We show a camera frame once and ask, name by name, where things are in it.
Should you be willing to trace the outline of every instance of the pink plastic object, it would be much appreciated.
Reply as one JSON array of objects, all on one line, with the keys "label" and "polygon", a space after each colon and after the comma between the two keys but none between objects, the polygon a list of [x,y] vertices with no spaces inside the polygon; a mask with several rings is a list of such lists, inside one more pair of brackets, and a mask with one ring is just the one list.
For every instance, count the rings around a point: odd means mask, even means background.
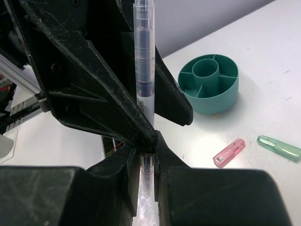
[{"label": "pink plastic object", "polygon": [[246,143],[243,139],[237,139],[228,147],[219,152],[214,158],[213,162],[218,168],[223,168],[231,159],[234,158],[244,147]]}]

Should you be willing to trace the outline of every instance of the green plastic object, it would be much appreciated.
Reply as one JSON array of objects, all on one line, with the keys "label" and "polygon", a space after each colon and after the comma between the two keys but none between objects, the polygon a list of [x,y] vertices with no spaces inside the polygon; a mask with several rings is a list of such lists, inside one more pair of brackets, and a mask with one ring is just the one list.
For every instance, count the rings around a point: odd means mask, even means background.
[{"label": "green plastic object", "polygon": [[238,67],[223,55],[200,56],[182,68],[178,83],[195,112],[221,113],[237,99]]},{"label": "green plastic object", "polygon": [[301,149],[288,145],[286,143],[283,143],[281,141],[266,137],[266,136],[259,136],[257,138],[257,143],[272,151],[275,152],[282,157],[285,157],[289,160],[292,160],[294,162],[298,162],[301,159]]}]

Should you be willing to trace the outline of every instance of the green pen cap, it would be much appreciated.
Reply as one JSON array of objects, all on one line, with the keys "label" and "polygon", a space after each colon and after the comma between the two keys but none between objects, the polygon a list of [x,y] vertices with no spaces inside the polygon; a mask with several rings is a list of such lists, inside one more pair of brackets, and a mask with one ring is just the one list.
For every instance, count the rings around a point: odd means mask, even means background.
[{"label": "green pen cap", "polygon": [[257,138],[257,143],[272,151],[275,152],[282,157],[285,157],[289,160],[292,160],[294,162],[298,162],[301,158],[301,149],[288,145],[286,143],[283,143],[281,141],[266,137],[266,136],[259,136]]}]

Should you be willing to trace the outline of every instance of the teal desk organizer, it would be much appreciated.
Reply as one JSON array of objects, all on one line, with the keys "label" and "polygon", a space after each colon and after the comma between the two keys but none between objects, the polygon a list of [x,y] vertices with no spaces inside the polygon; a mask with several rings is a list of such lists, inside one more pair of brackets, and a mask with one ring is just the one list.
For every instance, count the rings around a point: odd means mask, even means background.
[{"label": "teal desk organizer", "polygon": [[182,68],[178,83],[195,112],[221,113],[237,99],[238,67],[223,55],[200,56]]}]

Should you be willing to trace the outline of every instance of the white table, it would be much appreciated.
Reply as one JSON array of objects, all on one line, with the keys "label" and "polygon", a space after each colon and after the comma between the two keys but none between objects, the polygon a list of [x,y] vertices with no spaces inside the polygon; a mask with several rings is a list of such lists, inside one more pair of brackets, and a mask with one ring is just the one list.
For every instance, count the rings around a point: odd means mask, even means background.
[{"label": "white table", "polygon": [[235,139],[244,139],[246,148],[225,168],[268,172],[296,226],[301,225],[301,163],[258,146],[256,138],[266,135],[301,147],[300,9],[300,0],[277,0],[166,57],[175,79],[198,56],[232,58],[239,67],[239,95],[222,114],[194,113],[190,126],[155,118],[171,150],[195,168],[216,168],[212,158]]},{"label": "white table", "polygon": [[100,135],[63,126],[51,112],[40,113],[4,135],[13,138],[16,131],[14,156],[1,166],[78,166],[87,169],[105,157]]}]

